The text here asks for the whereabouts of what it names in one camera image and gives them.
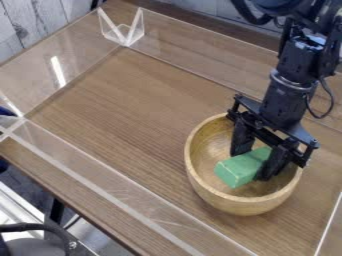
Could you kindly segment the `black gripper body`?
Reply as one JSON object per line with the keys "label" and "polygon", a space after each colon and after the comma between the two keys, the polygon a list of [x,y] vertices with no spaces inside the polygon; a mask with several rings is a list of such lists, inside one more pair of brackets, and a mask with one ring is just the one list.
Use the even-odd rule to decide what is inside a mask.
{"label": "black gripper body", "polygon": [[304,167],[312,151],[319,147],[316,139],[302,126],[302,118],[308,111],[316,80],[295,81],[274,69],[264,98],[256,101],[244,95],[236,95],[227,118],[242,120],[270,148],[283,143],[296,144],[290,163]]}

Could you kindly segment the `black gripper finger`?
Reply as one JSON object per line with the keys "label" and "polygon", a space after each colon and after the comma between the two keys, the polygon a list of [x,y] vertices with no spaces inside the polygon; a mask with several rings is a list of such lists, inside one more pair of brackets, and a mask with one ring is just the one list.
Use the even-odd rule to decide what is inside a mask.
{"label": "black gripper finger", "polygon": [[251,151],[255,142],[252,130],[242,120],[235,122],[232,138],[231,138],[231,156],[238,156]]}
{"label": "black gripper finger", "polygon": [[295,143],[283,143],[270,148],[270,154],[263,160],[256,172],[256,180],[267,181],[282,172],[283,168],[292,160],[292,151],[295,149]]}

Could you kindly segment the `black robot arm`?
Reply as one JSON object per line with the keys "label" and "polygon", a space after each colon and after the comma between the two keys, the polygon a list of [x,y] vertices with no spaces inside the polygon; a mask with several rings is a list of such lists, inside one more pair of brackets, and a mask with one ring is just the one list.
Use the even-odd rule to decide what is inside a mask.
{"label": "black robot arm", "polygon": [[278,65],[270,73],[263,99],[238,94],[227,110],[234,122],[230,154],[248,153],[254,143],[270,146],[270,155],[254,178],[266,181],[288,164],[303,167],[319,143],[302,126],[312,112],[318,87],[335,75],[340,63],[342,0],[231,0],[240,16],[254,25],[284,22]]}

